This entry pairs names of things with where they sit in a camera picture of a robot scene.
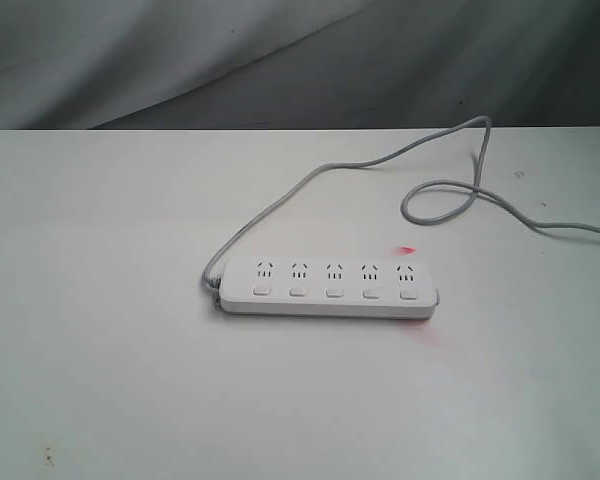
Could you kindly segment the grey backdrop cloth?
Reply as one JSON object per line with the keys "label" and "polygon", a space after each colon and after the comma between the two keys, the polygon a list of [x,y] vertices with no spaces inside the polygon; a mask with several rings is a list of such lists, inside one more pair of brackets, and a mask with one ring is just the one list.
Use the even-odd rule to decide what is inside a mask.
{"label": "grey backdrop cloth", "polygon": [[0,129],[600,126],[600,1],[0,1]]}

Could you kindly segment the white five-outlet power strip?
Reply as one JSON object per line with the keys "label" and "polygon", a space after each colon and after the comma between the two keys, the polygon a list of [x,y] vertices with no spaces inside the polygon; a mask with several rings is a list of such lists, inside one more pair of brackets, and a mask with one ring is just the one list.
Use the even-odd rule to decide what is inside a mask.
{"label": "white five-outlet power strip", "polygon": [[227,262],[220,305],[234,314],[426,320],[439,305],[421,263],[306,257]]}

